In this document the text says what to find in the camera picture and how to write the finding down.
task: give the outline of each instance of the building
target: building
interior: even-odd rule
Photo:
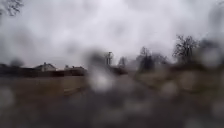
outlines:
[[[43,65],[39,65],[39,66],[35,67],[35,69],[37,69],[38,71],[42,71],[42,72],[57,70],[57,68],[54,67],[52,64],[47,64],[47,63],[44,63]]]

